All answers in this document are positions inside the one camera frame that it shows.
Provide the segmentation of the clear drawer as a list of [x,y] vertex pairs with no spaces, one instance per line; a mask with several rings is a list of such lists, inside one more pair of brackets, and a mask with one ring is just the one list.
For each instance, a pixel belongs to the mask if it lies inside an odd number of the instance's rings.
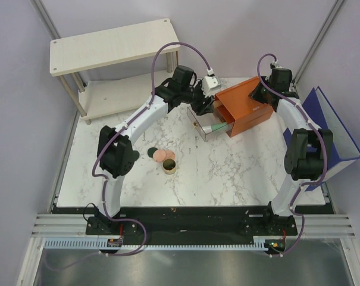
[[222,135],[228,131],[230,131],[233,127],[232,123],[227,123],[228,126],[225,126],[219,130],[216,130],[212,133],[205,134],[202,130],[202,127],[213,125],[217,123],[223,123],[219,121],[217,117],[213,115],[213,113],[204,114],[202,116],[197,116],[195,112],[191,109],[191,107],[187,108],[187,116],[191,122],[191,125],[194,127],[194,129],[198,132],[199,136],[205,141],[212,140],[213,138],[216,138],[219,135]]

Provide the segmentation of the orange drawer box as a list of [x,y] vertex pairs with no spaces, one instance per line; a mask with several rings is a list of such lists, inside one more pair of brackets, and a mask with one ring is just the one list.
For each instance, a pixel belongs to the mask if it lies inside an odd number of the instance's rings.
[[215,94],[215,100],[221,101],[224,106],[223,116],[233,127],[227,132],[234,137],[266,120],[273,108],[269,104],[262,104],[249,98],[249,94],[258,86],[258,76],[234,85]]

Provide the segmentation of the green tube white cap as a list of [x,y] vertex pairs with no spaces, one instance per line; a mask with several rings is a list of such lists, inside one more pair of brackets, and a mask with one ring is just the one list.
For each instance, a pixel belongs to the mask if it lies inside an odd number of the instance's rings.
[[228,126],[228,124],[226,122],[217,123],[217,124],[213,124],[213,125],[204,126],[204,127],[202,127],[202,130],[204,131],[205,134],[209,134],[209,133],[219,130],[225,126]]

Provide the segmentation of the gold round jar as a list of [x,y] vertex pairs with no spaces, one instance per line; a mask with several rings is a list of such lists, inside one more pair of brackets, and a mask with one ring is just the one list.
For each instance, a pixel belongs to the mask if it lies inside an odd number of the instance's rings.
[[168,158],[162,162],[162,168],[165,174],[172,175],[177,170],[176,161],[171,158]]

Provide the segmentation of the orange tube grey cap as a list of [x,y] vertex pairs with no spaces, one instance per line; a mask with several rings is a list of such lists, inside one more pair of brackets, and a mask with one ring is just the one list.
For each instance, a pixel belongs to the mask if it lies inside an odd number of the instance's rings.
[[221,101],[214,101],[212,104],[213,107],[213,115],[219,119],[221,122],[226,122],[226,119],[223,116],[224,106]]

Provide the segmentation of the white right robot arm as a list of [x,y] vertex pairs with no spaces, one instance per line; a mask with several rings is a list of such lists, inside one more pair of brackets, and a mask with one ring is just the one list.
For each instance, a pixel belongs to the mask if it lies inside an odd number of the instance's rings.
[[270,67],[271,75],[259,75],[259,83],[249,97],[270,105],[291,132],[284,155],[287,175],[278,194],[269,203],[271,214],[261,221],[263,230],[273,235],[283,228],[281,217],[295,214],[301,192],[308,185],[318,185],[324,179],[333,133],[316,124],[302,107],[297,93],[290,90],[292,71],[276,64]]

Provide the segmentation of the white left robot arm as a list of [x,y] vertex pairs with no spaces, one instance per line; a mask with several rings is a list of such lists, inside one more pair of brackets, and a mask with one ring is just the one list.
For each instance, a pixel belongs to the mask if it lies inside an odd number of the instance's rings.
[[156,121],[165,117],[180,104],[189,104],[198,116],[212,113],[214,95],[221,81],[212,70],[202,79],[186,66],[177,66],[173,75],[155,86],[152,95],[127,120],[114,128],[104,126],[99,134],[95,168],[104,178],[99,211],[104,215],[99,227],[106,234],[119,230],[120,220],[115,215],[121,209],[121,191],[126,174],[137,160],[133,149],[136,141]]

